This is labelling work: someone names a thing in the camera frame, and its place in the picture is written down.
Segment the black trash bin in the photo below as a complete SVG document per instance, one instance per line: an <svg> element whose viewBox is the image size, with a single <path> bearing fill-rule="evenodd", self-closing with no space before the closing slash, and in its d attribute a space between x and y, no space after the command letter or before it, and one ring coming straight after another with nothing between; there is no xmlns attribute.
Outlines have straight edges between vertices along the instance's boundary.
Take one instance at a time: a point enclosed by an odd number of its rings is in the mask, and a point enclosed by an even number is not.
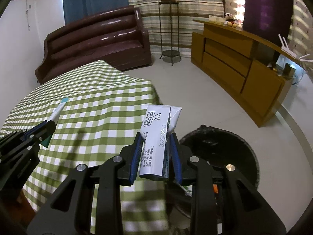
<svg viewBox="0 0 313 235"><path fill-rule="evenodd" d="M215 170L232 164L258 188L260 171L256 154L252 147L237 134L220 128L201 125L186 134L179 144L191 149L211 164ZM181 215L190 218L192 207L192 189L181 187L173 181L165 184L166 213L170 215L176 209Z"/></svg>

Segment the white flat box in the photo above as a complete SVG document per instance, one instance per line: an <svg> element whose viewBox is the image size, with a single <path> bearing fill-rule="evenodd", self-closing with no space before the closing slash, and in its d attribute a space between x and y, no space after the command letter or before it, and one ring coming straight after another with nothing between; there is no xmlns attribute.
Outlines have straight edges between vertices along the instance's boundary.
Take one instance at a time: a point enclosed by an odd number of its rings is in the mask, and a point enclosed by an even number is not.
<svg viewBox="0 0 313 235"><path fill-rule="evenodd" d="M214 15L209 15L209 21L223 24L225 22L225 18L214 16Z"/></svg>

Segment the white wifi router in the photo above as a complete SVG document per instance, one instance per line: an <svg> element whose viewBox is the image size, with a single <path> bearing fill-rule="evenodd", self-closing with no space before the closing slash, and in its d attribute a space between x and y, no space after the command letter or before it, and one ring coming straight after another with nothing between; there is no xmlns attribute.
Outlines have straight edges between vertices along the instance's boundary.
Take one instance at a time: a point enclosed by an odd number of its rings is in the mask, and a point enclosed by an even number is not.
<svg viewBox="0 0 313 235"><path fill-rule="evenodd" d="M288 47L288 44L286 42L286 39L285 37L281 37L280 34L278 34L278 37L281 41L281 49L288 53L290 56L292 56L293 58L295 58L296 60L299 60L301 62L309 62L309 63L312 63L313 60L309 60L309 59L306 59L307 56L309 56L310 54L306 54L306 55L303 55L303 56L298 56L296 53L294 53L289 47Z"/></svg>

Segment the teal white tube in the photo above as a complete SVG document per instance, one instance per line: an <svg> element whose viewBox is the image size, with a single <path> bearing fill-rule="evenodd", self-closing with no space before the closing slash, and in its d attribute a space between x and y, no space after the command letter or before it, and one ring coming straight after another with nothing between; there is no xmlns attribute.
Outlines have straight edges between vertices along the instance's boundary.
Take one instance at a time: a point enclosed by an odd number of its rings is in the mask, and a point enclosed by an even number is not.
<svg viewBox="0 0 313 235"><path fill-rule="evenodd" d="M53 113L49 117L48 121L53 121L57 125L59 117L60 117L60 113L62 112L62 110L63 110L63 108L66 105L68 100L69 100L69 98L67 98L67 97L63 98L61 100L60 104L53 111ZM51 138L52 138L52 134L50 136L48 136L44 141L42 141L41 145L47 148L49 146Z"/></svg>

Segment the wooden TV cabinet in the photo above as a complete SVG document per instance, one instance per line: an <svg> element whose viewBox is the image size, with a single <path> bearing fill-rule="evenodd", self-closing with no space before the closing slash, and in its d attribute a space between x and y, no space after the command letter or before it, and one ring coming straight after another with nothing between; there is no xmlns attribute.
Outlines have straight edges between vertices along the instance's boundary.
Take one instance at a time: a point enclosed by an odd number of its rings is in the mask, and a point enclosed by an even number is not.
<svg viewBox="0 0 313 235"><path fill-rule="evenodd" d="M222 87L262 127L282 104L292 78L274 70L299 60L255 34L212 21L192 33L191 62Z"/></svg>

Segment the Mickey Mouse plush toy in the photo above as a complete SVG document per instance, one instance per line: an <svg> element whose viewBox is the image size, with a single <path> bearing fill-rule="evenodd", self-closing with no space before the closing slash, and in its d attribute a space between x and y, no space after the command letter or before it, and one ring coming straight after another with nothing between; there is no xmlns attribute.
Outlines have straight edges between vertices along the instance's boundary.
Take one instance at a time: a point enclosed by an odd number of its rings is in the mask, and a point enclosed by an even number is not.
<svg viewBox="0 0 313 235"><path fill-rule="evenodd" d="M225 13L224 15L224 24L225 26L236 28L238 26L238 21L236 17L231 13Z"/></svg>

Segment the patterned beige curtain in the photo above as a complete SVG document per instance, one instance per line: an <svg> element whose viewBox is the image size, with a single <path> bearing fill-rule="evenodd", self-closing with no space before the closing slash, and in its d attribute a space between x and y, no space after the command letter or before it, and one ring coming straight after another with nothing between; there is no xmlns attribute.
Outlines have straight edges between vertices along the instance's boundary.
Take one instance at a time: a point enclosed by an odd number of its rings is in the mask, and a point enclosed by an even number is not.
<svg viewBox="0 0 313 235"><path fill-rule="evenodd" d="M285 37L298 56L312 59L312 0L224 0L224 10L243 22L243 29L281 45Z"/></svg>

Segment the dark purple curtain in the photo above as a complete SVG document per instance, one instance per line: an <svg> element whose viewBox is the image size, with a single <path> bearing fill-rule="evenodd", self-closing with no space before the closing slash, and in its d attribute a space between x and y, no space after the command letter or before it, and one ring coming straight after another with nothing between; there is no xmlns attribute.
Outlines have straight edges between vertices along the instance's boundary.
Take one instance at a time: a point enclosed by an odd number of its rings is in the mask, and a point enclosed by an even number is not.
<svg viewBox="0 0 313 235"><path fill-rule="evenodd" d="M288 37L293 15L293 0L245 0L243 29L277 46Z"/></svg>

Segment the black metal plant stand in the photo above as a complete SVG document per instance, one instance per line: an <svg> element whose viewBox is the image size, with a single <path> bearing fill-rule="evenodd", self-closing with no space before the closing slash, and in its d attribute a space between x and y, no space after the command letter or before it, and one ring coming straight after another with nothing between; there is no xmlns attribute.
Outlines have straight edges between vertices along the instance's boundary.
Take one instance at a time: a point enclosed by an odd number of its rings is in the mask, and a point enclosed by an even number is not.
<svg viewBox="0 0 313 235"><path fill-rule="evenodd" d="M162 19L161 19L161 5L169 5L169 19L170 19L170 31L168 32L170 34L170 49L163 49L163 34L165 33L162 30ZM177 7L177 31L174 32L173 28L173 11L172 11L172 5L176 5ZM180 53L180 20L179 20L179 2L158 2L158 15L159 15L159 27L160 27L160 43L161 43L161 58L170 58L171 59L171 66L174 66L174 58L178 57L181 58L181 53ZM177 35L177 49L174 49L174 34Z"/></svg>

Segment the striped curtain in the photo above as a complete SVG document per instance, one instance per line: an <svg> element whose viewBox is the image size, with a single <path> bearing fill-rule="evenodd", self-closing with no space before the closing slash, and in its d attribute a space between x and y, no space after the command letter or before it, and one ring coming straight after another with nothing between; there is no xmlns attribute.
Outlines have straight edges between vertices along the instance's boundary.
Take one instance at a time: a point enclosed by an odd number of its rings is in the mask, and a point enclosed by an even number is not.
<svg viewBox="0 0 313 235"><path fill-rule="evenodd" d="M179 49L182 56L189 57L192 33L202 29L195 20L204 21L210 15L224 14L223 0L177 0L178 4L173 5L160 5L160 0L128 1L141 11L153 54Z"/></svg>

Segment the dark red leather sofa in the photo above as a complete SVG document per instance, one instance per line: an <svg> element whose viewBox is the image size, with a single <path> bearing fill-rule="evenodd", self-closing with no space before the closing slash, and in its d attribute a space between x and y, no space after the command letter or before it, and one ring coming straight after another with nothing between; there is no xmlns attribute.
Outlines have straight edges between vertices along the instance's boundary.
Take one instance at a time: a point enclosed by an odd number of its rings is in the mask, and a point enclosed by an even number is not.
<svg viewBox="0 0 313 235"><path fill-rule="evenodd" d="M98 60L120 71L152 63L148 30L132 5L66 24L46 37L44 51L35 70L39 84Z"/></svg>

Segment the white grey tube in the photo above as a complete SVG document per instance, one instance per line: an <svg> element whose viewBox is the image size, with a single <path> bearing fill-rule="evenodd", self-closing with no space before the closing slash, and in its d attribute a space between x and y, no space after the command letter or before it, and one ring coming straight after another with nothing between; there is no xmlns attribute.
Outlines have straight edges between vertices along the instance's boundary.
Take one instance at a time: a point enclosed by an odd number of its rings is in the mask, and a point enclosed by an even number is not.
<svg viewBox="0 0 313 235"><path fill-rule="evenodd" d="M169 105L149 105L140 129L144 146L139 176L153 181L169 178L168 139L176 128L182 108Z"/></svg>

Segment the orange trash in bin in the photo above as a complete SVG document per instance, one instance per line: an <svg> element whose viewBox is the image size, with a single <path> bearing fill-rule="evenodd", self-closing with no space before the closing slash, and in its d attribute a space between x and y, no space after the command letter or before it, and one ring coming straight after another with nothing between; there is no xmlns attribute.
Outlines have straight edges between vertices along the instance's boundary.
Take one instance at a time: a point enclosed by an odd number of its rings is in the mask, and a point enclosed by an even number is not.
<svg viewBox="0 0 313 235"><path fill-rule="evenodd" d="M218 186L216 184L213 185L213 190L214 190L214 193L215 194L218 194L219 191L218 191Z"/></svg>

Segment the green checkered tablecloth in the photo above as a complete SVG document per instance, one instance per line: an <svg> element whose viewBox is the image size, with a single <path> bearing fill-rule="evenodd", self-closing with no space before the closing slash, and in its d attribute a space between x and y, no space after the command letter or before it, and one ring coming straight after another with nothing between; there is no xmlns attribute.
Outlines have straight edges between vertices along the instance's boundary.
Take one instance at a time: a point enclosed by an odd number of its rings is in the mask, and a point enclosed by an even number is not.
<svg viewBox="0 0 313 235"><path fill-rule="evenodd" d="M75 227L85 173L131 145L146 109L159 103L150 81L132 78L104 61L58 76L26 96L1 128L4 137L48 121L64 106L49 146L38 163L1 175L1 234L78 234ZM94 186L90 233L95 234L98 185ZM137 179L120 187L123 234L167 234L163 183Z"/></svg>

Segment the small dark box on cabinet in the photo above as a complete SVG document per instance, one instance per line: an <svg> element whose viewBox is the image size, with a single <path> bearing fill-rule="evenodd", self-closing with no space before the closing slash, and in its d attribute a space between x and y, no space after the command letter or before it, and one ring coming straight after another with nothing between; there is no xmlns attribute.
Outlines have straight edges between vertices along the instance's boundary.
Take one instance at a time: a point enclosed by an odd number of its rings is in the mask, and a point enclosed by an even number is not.
<svg viewBox="0 0 313 235"><path fill-rule="evenodd" d="M292 78L295 71L296 71L296 68L292 64L285 63L282 75L288 78Z"/></svg>

